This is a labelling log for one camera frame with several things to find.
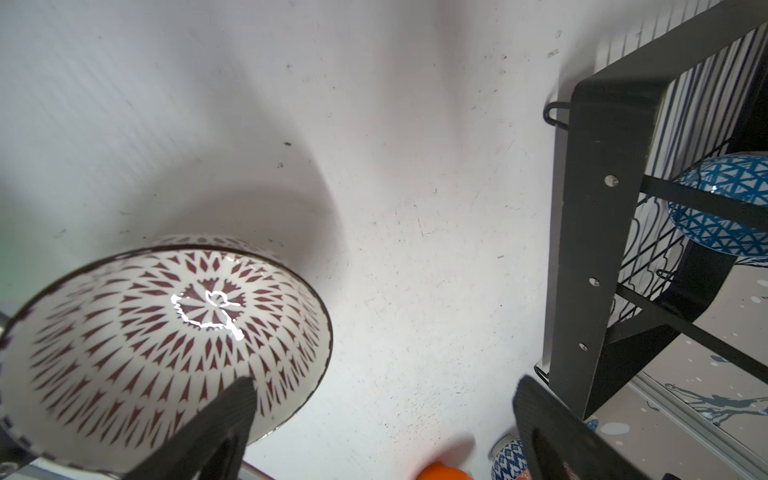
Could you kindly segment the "black wire dish rack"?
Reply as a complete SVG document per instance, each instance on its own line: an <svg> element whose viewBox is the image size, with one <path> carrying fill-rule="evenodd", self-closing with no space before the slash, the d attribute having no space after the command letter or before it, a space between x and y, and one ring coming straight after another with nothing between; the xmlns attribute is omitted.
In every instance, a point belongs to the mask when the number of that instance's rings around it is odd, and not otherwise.
<svg viewBox="0 0 768 480"><path fill-rule="evenodd" d="M685 238L667 203L697 163L767 148L766 3L644 21L543 116L567 142L538 368L554 394L587 418L679 335L765 380L763 362L697 324L738 259Z"/></svg>

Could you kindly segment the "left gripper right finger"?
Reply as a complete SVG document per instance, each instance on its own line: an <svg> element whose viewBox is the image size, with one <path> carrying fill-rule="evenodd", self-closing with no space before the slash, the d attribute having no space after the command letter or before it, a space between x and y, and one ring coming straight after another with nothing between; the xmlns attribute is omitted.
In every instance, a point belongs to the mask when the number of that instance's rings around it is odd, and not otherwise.
<svg viewBox="0 0 768 480"><path fill-rule="evenodd" d="M532 377L521 378L512 405L533 479L646 477Z"/></svg>

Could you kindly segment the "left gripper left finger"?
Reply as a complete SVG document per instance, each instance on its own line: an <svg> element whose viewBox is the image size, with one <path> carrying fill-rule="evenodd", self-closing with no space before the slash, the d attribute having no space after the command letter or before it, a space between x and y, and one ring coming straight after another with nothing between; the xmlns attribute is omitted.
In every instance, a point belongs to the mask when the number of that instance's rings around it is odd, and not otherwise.
<svg viewBox="0 0 768 480"><path fill-rule="evenodd" d="M236 479L248 445L258 396L241 377L203 408L126 479Z"/></svg>

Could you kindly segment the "red and blue patterned bowl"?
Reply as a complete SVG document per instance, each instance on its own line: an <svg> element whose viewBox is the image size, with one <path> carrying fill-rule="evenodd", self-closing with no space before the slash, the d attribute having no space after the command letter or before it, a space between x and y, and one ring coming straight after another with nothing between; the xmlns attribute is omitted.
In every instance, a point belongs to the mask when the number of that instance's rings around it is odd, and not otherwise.
<svg viewBox="0 0 768 480"><path fill-rule="evenodd" d="M667 203L688 240L741 265L767 266L767 153L703 160L674 179L683 193Z"/></svg>

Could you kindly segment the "dark blue patterned bowl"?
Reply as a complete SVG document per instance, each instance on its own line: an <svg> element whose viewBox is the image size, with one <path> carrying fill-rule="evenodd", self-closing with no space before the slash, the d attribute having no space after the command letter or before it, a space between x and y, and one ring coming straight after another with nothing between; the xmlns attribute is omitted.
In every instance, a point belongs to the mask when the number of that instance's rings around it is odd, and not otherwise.
<svg viewBox="0 0 768 480"><path fill-rule="evenodd" d="M497 441L490 451L493 480L528 480L530 473L521 440L508 434Z"/></svg>

